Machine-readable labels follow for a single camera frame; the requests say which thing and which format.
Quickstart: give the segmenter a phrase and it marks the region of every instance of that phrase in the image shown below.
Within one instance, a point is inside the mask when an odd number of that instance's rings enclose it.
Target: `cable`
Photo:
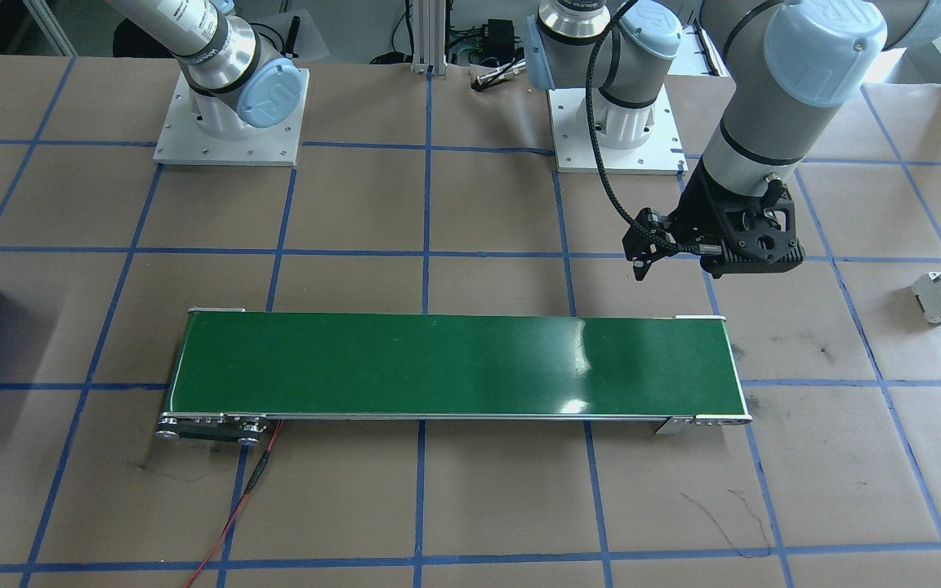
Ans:
[[[406,0],[406,29],[408,30],[408,54],[416,55],[416,45],[412,40],[412,0]]]
[[[598,177],[601,179],[601,186],[604,187],[605,194],[609,196],[609,201],[612,202],[613,208],[616,208],[616,212],[619,212],[619,216],[622,216],[623,220],[627,221],[627,224],[634,228],[634,231],[641,234],[642,238],[645,238],[645,241],[656,246],[657,249],[690,253],[692,251],[691,246],[682,245],[680,243],[670,243],[667,239],[658,237],[656,234],[651,234],[648,229],[641,226],[641,223],[634,220],[634,216],[627,213],[627,210],[619,203],[619,198],[616,197],[615,191],[612,190],[612,184],[609,183],[609,174],[605,172],[604,160],[601,159],[601,145],[598,144],[598,134],[594,122],[594,64],[597,62],[598,53],[601,53],[601,45],[604,44],[605,38],[609,36],[613,27],[619,22],[619,19],[623,18],[623,15],[637,3],[638,0],[627,0],[627,3],[619,7],[619,11],[616,11],[616,14],[612,16],[609,23],[601,30],[598,40],[594,43],[594,49],[591,50],[590,59],[586,61],[586,131],[591,138],[591,148],[594,150],[594,163],[596,163],[598,167]]]
[[[273,26],[268,26],[268,25],[265,25],[264,23],[261,23],[261,22],[251,22],[251,23],[249,23],[249,26],[262,26],[262,27],[264,27],[264,29],[268,29],[269,31],[271,31],[271,33],[275,33],[275,34],[276,34],[276,36],[278,37],[278,42],[279,42],[281,45],[284,45],[284,44],[285,44],[285,37],[281,36],[281,33],[278,33],[278,30],[277,30],[277,29],[274,29]],[[272,41],[270,37],[264,36],[264,38],[266,38],[266,40],[268,40],[268,42],[271,43],[271,46],[272,46],[273,48],[275,48],[275,50],[278,49],[279,45],[275,45],[275,44],[274,44],[274,41]]]
[[[264,469],[268,465],[268,459],[271,458],[271,450],[274,449],[274,442],[278,438],[278,432],[281,431],[282,421],[277,421],[275,424],[275,430],[271,433],[271,440],[268,442],[268,447],[264,450],[264,453],[261,454],[261,459],[256,463],[256,468],[253,469],[253,473],[249,476],[249,481],[246,482],[246,490],[242,491],[242,497],[239,498],[239,503],[234,506],[234,510],[231,511],[231,516],[227,519],[227,524],[224,525],[224,531],[220,532],[219,538],[216,539],[216,544],[213,545],[212,550],[209,550],[209,555],[206,555],[206,559],[202,559],[202,563],[194,570],[194,573],[191,573],[191,577],[187,578],[187,581],[184,583],[184,588],[191,588],[191,585],[194,584],[195,580],[198,580],[198,575],[202,573],[202,570],[209,565],[209,559],[212,559],[213,555],[216,555],[216,552],[220,550],[221,544],[224,543],[225,537],[227,537],[227,532],[230,531],[231,526],[234,525],[235,519],[239,517],[240,511],[246,505],[246,500],[249,499],[249,494],[253,491],[256,483],[261,480],[261,476],[264,475]]]

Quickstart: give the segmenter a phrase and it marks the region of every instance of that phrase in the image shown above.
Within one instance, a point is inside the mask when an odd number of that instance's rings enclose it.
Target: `light blue joint cap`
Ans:
[[[533,88],[538,90],[553,90],[554,75],[550,72],[550,64],[546,62],[546,50],[539,36],[539,28],[535,16],[525,19],[525,30],[528,38],[525,41],[525,64],[529,69],[529,81]]]
[[[669,8],[651,0],[638,2],[623,18],[619,27],[651,55],[672,60],[680,47],[680,20]]]
[[[231,14],[234,11],[234,0],[209,0],[213,4],[216,4],[216,9],[220,12],[223,12],[225,15]]]
[[[917,47],[941,36],[941,0],[930,0],[912,29],[900,38],[893,49]]]
[[[285,57],[268,62],[246,82],[239,97],[239,118],[266,129],[292,114],[303,96],[303,74]]]
[[[789,96],[843,105],[888,40],[881,11],[863,0],[787,0],[765,31],[765,62]]]

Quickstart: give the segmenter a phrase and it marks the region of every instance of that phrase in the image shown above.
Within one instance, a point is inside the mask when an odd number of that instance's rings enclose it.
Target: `label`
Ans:
[[[180,29],[193,30],[206,43],[216,34],[216,7],[209,0],[161,0],[158,11]]]

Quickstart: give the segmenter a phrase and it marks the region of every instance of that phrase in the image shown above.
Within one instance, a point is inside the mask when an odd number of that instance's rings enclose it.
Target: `red wire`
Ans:
[[[278,431],[281,430],[282,421],[278,421],[275,424],[275,430],[271,435],[271,440],[268,442],[268,447],[264,452],[271,451],[274,447],[274,442],[278,438]],[[224,525],[224,531],[220,532],[219,538],[216,539],[216,544],[213,545],[212,550],[209,550],[209,555],[206,555],[206,559],[202,559],[202,563],[194,570],[194,573],[191,573],[191,577],[187,578],[187,581],[184,583],[184,588],[191,588],[191,585],[194,584],[195,580],[198,580],[198,575],[202,573],[202,570],[209,565],[209,559],[212,559],[213,555],[216,555],[216,552],[220,549],[221,544],[224,543],[224,538],[227,537],[227,532],[230,531],[231,526],[234,524],[235,519],[239,517],[240,511],[242,511],[243,506],[246,505],[246,500],[249,499],[249,494],[243,492],[242,498],[239,498],[239,503],[234,506],[234,510],[231,511],[231,517],[227,519],[227,524]]]

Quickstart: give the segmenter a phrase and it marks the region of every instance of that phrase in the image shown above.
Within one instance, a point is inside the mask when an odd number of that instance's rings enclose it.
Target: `ur logo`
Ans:
[[[292,89],[284,83],[276,83],[269,90],[264,100],[256,104],[257,110],[268,114],[275,114],[283,108],[290,107],[300,99],[299,89]]]
[[[823,7],[823,16],[834,21],[855,21],[865,24],[870,21],[865,11],[855,0],[827,0]]]

